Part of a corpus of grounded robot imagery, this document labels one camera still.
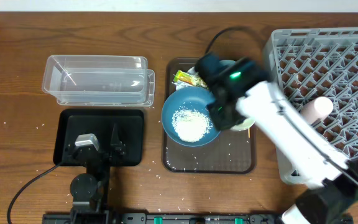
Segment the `white rice pile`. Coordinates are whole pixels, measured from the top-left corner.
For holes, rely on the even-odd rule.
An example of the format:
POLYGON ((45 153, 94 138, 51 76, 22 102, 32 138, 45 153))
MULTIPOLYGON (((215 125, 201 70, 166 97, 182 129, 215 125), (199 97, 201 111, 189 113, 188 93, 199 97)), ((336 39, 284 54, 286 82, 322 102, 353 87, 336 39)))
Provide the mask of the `white rice pile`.
POLYGON ((196 109, 181 107, 172 116, 172 126, 178 137, 185 142, 197 142, 213 128, 210 118, 196 109))

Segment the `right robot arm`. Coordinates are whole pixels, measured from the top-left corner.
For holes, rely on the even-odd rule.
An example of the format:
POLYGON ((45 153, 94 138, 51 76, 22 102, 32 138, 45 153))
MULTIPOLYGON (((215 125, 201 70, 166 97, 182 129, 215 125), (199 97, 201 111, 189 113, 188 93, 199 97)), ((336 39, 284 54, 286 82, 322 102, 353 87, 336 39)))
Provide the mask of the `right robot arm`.
POLYGON ((256 125, 303 176, 307 190, 280 216, 281 223, 332 223, 358 201, 358 159, 350 160, 319 135, 289 103, 274 77, 255 61, 225 65, 208 53, 195 64, 215 101, 207 106, 218 130, 256 125))

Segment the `small white cup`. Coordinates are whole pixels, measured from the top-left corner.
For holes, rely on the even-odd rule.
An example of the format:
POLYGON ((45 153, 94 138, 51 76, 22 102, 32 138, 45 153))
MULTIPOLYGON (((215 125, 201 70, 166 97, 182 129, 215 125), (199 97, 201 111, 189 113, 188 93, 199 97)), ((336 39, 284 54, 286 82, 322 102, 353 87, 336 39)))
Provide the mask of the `small white cup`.
POLYGON ((255 123, 252 118, 239 119, 234 123, 234 126, 230 128, 231 131, 245 131, 251 128, 255 123))

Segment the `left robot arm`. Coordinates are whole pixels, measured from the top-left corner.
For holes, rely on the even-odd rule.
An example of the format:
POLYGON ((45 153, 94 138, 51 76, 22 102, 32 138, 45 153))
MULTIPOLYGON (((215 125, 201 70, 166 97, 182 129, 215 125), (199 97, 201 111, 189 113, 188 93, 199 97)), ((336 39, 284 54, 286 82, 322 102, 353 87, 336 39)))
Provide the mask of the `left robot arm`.
POLYGON ((121 127, 115 123, 109 144, 102 147, 95 134, 82 134, 75 140, 70 158, 86 168, 70 184, 73 209, 78 213, 101 213, 106 209, 110 168, 115 159, 126 153, 126 145, 120 139, 121 127))

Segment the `green yellow snack wrapper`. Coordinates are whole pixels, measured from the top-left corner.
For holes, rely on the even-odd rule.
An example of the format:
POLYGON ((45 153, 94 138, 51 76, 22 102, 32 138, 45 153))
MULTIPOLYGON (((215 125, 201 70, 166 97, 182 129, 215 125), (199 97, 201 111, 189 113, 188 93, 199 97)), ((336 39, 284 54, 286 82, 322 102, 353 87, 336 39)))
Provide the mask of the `green yellow snack wrapper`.
POLYGON ((197 75, 191 75, 181 70, 177 71, 173 77, 173 84, 179 87, 195 86, 208 89, 207 84, 197 75))

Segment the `dark blue plate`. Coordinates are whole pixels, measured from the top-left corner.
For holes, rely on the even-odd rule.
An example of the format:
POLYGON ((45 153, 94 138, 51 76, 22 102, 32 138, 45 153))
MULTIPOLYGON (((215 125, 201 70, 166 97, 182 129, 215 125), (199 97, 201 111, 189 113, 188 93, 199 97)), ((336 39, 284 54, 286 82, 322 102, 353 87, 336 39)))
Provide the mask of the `dark blue plate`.
POLYGON ((214 98, 212 94, 208 90, 199 87, 185 87, 172 93, 165 100, 162 108, 161 123, 167 136, 176 143, 187 147, 204 146, 212 142, 220 133, 214 127, 209 112, 207 110, 207 105, 212 103, 213 101, 214 98), (185 107, 188 109, 196 109, 199 112, 207 115, 213 125, 211 132, 197 142, 182 141, 178 137, 172 126, 172 116, 174 112, 176 110, 179 110, 181 107, 185 107))

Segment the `pink plastic cup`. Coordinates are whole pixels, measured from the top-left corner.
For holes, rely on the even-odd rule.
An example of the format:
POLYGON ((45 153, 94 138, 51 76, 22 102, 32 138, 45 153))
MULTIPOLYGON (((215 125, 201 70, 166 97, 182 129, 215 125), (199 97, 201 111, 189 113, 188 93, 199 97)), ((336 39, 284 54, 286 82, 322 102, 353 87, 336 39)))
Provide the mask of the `pink plastic cup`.
POLYGON ((333 109, 333 102, 325 96, 320 96, 304 105, 300 114, 308 124, 315 124, 326 119, 333 109))

